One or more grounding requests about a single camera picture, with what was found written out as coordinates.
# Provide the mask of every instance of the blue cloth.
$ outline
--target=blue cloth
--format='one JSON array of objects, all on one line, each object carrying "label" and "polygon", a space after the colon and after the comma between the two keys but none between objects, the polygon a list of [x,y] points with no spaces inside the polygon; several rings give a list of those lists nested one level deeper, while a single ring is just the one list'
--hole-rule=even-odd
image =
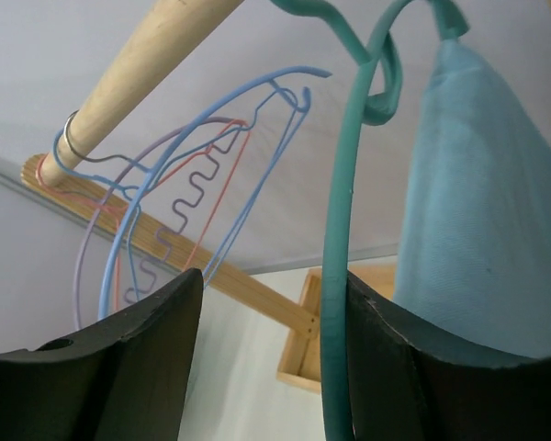
[{"label": "blue cloth", "polygon": [[472,342],[551,355],[551,148],[452,40],[422,102],[394,300]]}]

